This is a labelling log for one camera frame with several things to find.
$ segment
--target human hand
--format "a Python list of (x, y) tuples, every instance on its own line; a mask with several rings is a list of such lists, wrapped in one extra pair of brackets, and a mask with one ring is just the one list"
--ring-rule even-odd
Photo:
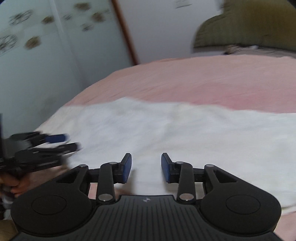
[(12, 187), (11, 192), (14, 193), (15, 197), (18, 197), (28, 190), (30, 177), (26, 175), (21, 180), (18, 180), (7, 173), (3, 173), (0, 175), (0, 184)]

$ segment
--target white logo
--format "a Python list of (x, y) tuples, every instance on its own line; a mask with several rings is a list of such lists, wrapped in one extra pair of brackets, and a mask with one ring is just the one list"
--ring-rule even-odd
[(143, 199), (143, 201), (144, 201), (144, 202), (150, 202), (151, 199), (147, 197), (147, 198)]

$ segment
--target silver screw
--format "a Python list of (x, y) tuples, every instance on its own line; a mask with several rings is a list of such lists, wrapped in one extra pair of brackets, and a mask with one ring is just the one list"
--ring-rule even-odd
[(104, 194), (99, 195), (98, 198), (100, 201), (107, 202), (107, 201), (110, 201), (113, 198), (113, 196), (111, 194), (104, 193)]
[(191, 201), (192, 199), (194, 199), (194, 196), (190, 193), (182, 193), (179, 198), (183, 201)]

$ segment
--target white blanket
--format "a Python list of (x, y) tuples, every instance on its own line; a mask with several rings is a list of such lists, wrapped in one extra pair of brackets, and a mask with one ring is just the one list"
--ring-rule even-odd
[[(38, 130), (67, 133), (81, 150), (70, 167), (99, 168), (132, 154), (129, 184), (133, 194), (176, 194), (166, 184), (160, 158), (189, 162), (196, 168), (214, 164), (271, 193), (283, 214), (296, 210), (296, 114), (186, 103), (148, 103), (122, 98), (91, 106), (60, 108)], [(196, 184), (202, 198), (201, 184)]]

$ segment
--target pink bed sheet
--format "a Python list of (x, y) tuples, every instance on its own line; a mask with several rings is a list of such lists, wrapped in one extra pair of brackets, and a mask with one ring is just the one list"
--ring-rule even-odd
[[(152, 102), (218, 104), (266, 112), (296, 112), (296, 59), (213, 56), (166, 59), (114, 72), (67, 105), (90, 105), (122, 97)], [(296, 213), (282, 216), (276, 233), (296, 240)]]

